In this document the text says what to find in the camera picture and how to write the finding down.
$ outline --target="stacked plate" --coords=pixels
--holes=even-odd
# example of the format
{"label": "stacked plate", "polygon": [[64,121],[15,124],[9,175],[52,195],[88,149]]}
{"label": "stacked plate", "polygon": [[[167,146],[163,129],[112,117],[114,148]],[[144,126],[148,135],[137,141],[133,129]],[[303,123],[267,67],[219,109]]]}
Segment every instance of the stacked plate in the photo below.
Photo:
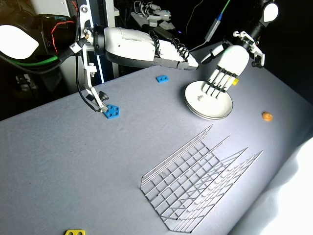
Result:
{"label": "stacked plate", "polygon": [[202,91],[205,82],[198,81],[188,85],[185,91],[185,101],[188,108],[204,119],[222,119],[233,109],[233,101],[228,93],[219,93],[213,98]]}

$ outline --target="screw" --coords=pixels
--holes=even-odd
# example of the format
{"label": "screw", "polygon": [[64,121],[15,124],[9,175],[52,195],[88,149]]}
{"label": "screw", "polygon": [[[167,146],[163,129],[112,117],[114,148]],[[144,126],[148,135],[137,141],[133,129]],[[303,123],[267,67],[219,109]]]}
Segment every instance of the screw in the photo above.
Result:
{"label": "screw", "polygon": [[87,12],[88,12],[88,8],[84,6],[84,7],[82,8],[82,11],[83,11],[84,13],[87,13]]}

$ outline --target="wire basket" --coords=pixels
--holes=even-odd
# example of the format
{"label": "wire basket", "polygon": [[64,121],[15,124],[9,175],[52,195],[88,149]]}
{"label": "wire basket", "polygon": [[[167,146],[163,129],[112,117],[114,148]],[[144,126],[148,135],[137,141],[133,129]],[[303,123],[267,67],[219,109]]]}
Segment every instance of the wire basket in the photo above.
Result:
{"label": "wire basket", "polygon": [[262,151],[240,162],[244,149],[223,160],[203,139],[209,126],[141,179],[141,190],[169,230],[191,233]]}

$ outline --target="blue pentagon piece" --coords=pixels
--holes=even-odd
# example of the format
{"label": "blue pentagon piece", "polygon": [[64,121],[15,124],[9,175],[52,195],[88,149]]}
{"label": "blue pentagon piece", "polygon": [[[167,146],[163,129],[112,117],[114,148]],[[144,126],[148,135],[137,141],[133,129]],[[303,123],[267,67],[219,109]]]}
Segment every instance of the blue pentagon piece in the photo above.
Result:
{"label": "blue pentagon piece", "polygon": [[107,107],[108,107],[108,110],[106,112],[103,112],[103,114],[108,119],[119,117],[119,107],[118,106],[108,104]]}
{"label": "blue pentagon piece", "polygon": [[156,77],[156,79],[157,79],[158,83],[168,82],[168,76],[166,76],[166,75]]}

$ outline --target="metal wire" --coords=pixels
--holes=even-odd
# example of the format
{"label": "metal wire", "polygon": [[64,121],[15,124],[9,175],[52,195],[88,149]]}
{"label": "metal wire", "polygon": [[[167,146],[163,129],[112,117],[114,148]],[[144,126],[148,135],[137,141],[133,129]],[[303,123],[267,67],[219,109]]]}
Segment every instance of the metal wire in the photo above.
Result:
{"label": "metal wire", "polygon": [[206,128],[142,177],[141,190],[171,231],[191,233],[262,154],[238,163],[248,148],[223,160],[203,139]]}

